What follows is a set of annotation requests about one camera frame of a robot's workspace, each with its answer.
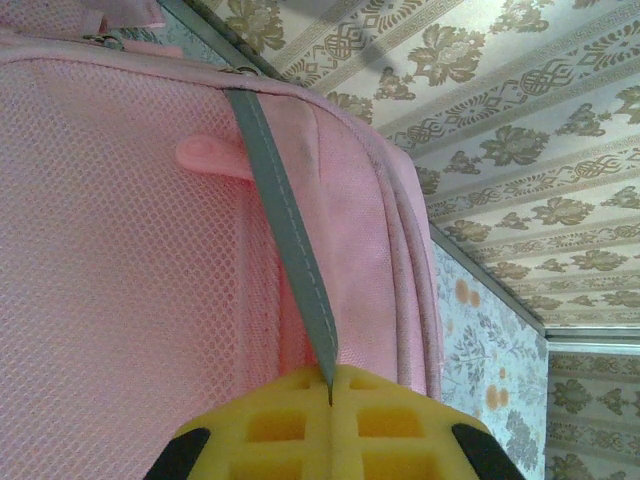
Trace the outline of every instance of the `wall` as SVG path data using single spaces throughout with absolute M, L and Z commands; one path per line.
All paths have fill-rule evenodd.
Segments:
M 528 480 L 544 477 L 547 342 L 437 245 L 442 400 L 482 420 Z
M 409 153 L 547 326 L 640 325 L 640 0 L 187 1 Z
M 546 478 L 640 479 L 640 356 L 552 352 Z

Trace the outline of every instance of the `pink backpack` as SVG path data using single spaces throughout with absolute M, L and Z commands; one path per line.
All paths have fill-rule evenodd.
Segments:
M 72 17 L 54 30 L 80 32 Z M 407 155 L 301 88 L 15 18 L 0 11 L 0 477 L 142 478 L 186 420 L 315 361 L 265 213 L 279 194 L 254 177 L 271 138 L 338 362 L 439 397 Z

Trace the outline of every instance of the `gray webbing strap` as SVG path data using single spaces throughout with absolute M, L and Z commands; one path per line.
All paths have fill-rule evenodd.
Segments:
M 258 96 L 246 90 L 227 90 L 226 94 L 240 126 L 251 171 L 293 296 L 329 386 L 329 403 L 332 403 L 338 336 L 300 210 Z

